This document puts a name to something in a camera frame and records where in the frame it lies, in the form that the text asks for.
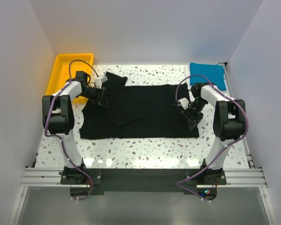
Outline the black t shirt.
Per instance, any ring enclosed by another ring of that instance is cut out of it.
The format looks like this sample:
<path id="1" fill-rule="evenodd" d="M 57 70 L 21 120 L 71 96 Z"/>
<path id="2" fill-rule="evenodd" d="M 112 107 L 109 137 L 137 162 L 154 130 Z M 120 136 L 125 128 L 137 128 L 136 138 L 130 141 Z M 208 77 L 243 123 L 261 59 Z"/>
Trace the black t shirt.
<path id="1" fill-rule="evenodd" d="M 82 139 L 198 138 L 176 105 L 175 96 L 189 99 L 187 84 L 127 86 L 127 77 L 107 72 L 103 83 L 108 107 L 87 102 L 82 110 Z"/>

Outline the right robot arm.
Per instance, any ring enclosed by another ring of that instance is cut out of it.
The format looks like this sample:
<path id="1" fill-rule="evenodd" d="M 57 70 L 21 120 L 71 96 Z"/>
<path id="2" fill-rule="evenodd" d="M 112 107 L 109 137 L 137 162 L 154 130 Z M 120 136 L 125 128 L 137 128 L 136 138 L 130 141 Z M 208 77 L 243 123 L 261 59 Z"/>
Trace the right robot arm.
<path id="1" fill-rule="evenodd" d="M 200 170 L 184 182 L 212 184 L 221 177 L 225 158 L 232 145 L 240 141 L 248 132 L 248 119 L 245 102 L 226 96 L 214 84 L 196 83 L 191 87 L 193 101 L 176 98 L 181 114 L 189 130 L 194 130 L 203 119 L 203 108 L 210 104 L 214 108 L 213 133 L 215 139 L 208 156 L 203 160 Z"/>

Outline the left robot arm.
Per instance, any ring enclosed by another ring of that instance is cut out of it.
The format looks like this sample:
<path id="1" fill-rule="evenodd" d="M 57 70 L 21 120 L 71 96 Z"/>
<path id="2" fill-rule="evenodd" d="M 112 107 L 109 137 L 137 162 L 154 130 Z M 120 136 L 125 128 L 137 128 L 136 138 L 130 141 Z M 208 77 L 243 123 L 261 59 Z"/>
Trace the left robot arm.
<path id="1" fill-rule="evenodd" d="M 90 75 L 78 71 L 76 77 L 68 79 L 59 91 L 42 97 L 44 135 L 57 140 L 64 157 L 61 184 L 92 184 L 74 139 L 72 101 L 82 96 L 94 105 L 108 107 L 105 88 L 102 86 L 107 80 L 105 75 L 99 76 L 90 86 Z"/>

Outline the yellow plastic tray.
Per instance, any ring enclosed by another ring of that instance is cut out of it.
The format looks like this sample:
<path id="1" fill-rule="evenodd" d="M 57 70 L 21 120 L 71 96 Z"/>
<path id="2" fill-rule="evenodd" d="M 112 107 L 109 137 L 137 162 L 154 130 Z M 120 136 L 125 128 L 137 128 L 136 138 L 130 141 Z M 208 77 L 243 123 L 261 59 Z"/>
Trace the yellow plastic tray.
<path id="1" fill-rule="evenodd" d="M 52 69 L 49 84 L 47 86 L 46 95 L 52 95 L 60 90 L 69 79 L 69 64 L 73 60 L 83 60 L 90 65 L 93 65 L 94 56 L 92 53 L 68 53 L 58 54 Z M 71 65 L 71 76 L 75 78 L 77 71 L 84 71 L 92 75 L 92 68 L 83 62 L 74 62 Z"/>

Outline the folded blue t shirt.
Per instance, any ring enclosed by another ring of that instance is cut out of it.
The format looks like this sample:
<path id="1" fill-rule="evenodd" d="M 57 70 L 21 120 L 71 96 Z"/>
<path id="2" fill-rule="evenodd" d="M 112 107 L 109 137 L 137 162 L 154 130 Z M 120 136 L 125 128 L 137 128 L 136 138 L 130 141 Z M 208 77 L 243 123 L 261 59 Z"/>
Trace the folded blue t shirt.
<path id="1" fill-rule="evenodd" d="M 190 63 L 190 74 L 191 75 L 203 75 L 210 82 L 215 84 L 217 88 L 221 91 L 226 90 L 226 85 L 224 81 L 224 72 L 225 69 L 220 65 L 209 65 L 209 64 L 199 64 L 199 63 Z M 193 76 L 190 78 L 190 85 L 195 83 L 206 83 L 206 79 L 201 76 Z"/>

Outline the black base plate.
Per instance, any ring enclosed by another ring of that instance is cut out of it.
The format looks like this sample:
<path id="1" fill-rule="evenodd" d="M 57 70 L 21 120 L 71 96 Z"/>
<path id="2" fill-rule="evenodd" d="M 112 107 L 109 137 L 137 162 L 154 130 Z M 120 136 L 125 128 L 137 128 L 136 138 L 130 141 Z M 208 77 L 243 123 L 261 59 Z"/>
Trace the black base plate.
<path id="1" fill-rule="evenodd" d="M 84 174 L 74 168 L 59 173 L 62 185 L 70 185 L 70 195 L 104 195 L 105 192 L 181 192 L 175 184 L 187 180 L 185 187 L 199 195 L 216 196 L 203 190 L 203 186 L 226 185 L 223 169 L 207 169 L 199 176 L 199 169 L 85 169 Z"/>

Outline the aluminium frame rail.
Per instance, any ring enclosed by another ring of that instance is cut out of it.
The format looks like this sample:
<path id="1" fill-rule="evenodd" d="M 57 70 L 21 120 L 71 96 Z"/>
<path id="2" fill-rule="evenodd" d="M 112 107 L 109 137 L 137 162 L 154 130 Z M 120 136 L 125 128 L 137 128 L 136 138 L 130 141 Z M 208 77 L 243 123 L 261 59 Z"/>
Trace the aluminium frame rail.
<path id="1" fill-rule="evenodd" d="M 60 168 L 26 168 L 21 180 L 23 187 L 60 186 Z M 267 183 L 264 173 L 259 169 L 225 169 L 228 187 L 265 188 Z"/>

